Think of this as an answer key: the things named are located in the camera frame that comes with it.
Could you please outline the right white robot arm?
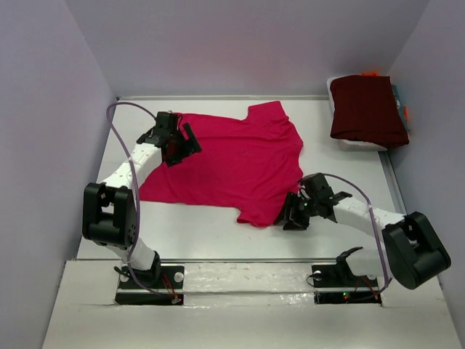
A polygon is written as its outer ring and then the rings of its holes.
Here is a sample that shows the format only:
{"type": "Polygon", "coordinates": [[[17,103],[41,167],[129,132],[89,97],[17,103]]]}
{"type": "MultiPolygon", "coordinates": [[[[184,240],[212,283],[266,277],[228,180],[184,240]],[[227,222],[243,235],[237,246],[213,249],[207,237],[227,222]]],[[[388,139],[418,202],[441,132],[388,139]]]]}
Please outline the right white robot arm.
{"type": "Polygon", "coordinates": [[[334,192],[328,175],[315,173],[298,181],[298,193],[289,192],[275,218],[284,230],[306,230],[313,217],[346,225],[372,236],[375,249],[352,247],[336,257],[334,275],[343,285],[359,278],[382,277],[416,289],[451,266],[451,258],[425,214],[398,214],[377,209],[367,195],[334,192]]]}

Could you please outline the pink t-shirt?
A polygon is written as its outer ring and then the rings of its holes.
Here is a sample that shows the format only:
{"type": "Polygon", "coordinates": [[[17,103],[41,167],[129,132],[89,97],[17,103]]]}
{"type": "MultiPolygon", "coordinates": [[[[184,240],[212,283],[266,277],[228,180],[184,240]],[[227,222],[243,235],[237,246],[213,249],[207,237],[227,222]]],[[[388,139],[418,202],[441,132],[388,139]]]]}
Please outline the pink t-shirt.
{"type": "Polygon", "coordinates": [[[139,190],[143,201],[232,207],[237,221],[271,226],[303,176],[304,147],[278,101],[252,105],[245,119],[186,113],[202,151],[160,165],[139,190]]]}

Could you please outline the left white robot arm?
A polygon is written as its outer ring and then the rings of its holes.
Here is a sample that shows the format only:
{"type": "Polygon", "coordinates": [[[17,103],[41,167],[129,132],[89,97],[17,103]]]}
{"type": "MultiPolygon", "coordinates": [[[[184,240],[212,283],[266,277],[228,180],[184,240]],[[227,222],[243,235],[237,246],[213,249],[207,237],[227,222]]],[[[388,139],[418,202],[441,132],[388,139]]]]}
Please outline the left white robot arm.
{"type": "Polygon", "coordinates": [[[140,237],[140,187],[159,166],[178,165],[201,146],[179,114],[159,112],[124,152],[126,160],[109,177],[85,187],[82,235],[113,251],[135,282],[152,288],[161,278],[161,258],[140,237]]]}

